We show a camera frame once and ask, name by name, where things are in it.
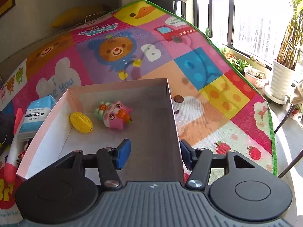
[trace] tiled floor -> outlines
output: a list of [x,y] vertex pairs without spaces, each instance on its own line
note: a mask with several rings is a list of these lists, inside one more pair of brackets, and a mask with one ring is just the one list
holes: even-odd
[[[272,111],[274,129],[285,116],[281,105],[269,104]],[[297,121],[288,118],[275,135],[278,174],[297,156],[303,148],[303,129]],[[303,159],[283,178],[293,192],[293,201],[284,218],[294,227],[303,226]]]

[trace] package of wipes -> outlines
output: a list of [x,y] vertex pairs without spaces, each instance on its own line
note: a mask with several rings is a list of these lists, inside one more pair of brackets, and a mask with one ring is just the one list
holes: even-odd
[[33,138],[55,104],[56,100],[52,96],[31,102],[18,134],[18,140],[28,141]]

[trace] black circular pad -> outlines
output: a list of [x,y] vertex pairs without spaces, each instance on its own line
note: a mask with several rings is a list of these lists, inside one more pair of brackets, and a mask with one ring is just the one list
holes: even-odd
[[44,224],[76,219],[98,198],[97,186],[72,169],[43,171],[22,184],[16,204],[24,218]]
[[261,168],[235,169],[217,179],[209,198],[223,213],[245,221],[268,221],[279,217],[290,206],[289,186]]

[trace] chair leg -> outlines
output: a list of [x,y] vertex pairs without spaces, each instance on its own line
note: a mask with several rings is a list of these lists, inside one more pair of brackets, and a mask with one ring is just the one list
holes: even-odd
[[290,108],[289,108],[287,114],[285,115],[285,117],[283,118],[283,120],[281,121],[281,123],[278,125],[278,127],[275,129],[275,131],[274,131],[275,134],[277,133],[278,129],[280,129],[281,126],[285,123],[285,121],[290,116],[290,114],[295,110],[295,108],[296,108],[296,105],[294,105],[294,104],[290,105]]
[[289,172],[289,170],[291,168],[293,168],[296,163],[298,163],[303,157],[303,149],[301,150],[301,152],[295,157],[295,159],[288,165],[288,167],[286,167],[286,169],[278,176],[278,178],[283,177],[286,173]]

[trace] plant pot saucer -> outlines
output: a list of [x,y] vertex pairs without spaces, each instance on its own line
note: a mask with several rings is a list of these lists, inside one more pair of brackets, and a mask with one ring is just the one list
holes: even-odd
[[281,105],[284,105],[285,103],[287,103],[287,96],[285,96],[284,100],[280,100],[280,99],[277,99],[275,98],[271,91],[269,90],[269,85],[266,85],[265,88],[264,88],[264,93],[265,95],[270,99],[272,100],[273,102],[275,103],[278,103],[278,104],[281,104]]

